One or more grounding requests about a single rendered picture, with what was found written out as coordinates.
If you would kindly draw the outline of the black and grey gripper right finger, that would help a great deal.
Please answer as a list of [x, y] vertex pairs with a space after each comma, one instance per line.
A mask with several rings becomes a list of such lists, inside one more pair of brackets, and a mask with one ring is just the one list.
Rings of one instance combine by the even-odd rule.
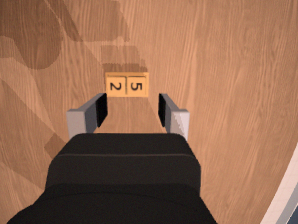
[[190, 112], [179, 109], [167, 93], [159, 93], [158, 115], [167, 133], [176, 133], [188, 140]]

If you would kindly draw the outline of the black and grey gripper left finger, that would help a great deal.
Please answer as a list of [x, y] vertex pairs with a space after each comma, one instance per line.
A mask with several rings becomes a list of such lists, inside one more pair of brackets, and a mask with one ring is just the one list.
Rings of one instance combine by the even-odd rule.
[[107, 93], [98, 93], [78, 109], [69, 109], [66, 112], [69, 140], [76, 134], [94, 133], [107, 115]]

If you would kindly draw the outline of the light wooden tray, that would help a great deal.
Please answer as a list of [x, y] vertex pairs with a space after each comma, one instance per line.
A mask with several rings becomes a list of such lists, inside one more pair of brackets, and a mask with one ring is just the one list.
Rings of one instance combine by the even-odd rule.
[[148, 97], [149, 94], [149, 72], [105, 72], [105, 76], [145, 76], [146, 77], [146, 95], [145, 96], [108, 96], [107, 97]]

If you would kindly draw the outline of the orange number cube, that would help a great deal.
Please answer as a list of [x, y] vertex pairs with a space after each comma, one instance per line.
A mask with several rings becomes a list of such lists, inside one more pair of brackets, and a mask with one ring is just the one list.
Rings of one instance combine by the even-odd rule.
[[146, 77], [128, 76], [127, 77], [127, 95], [145, 96], [146, 95]]
[[108, 96], [125, 96], [127, 93], [126, 76], [108, 76], [106, 78]]

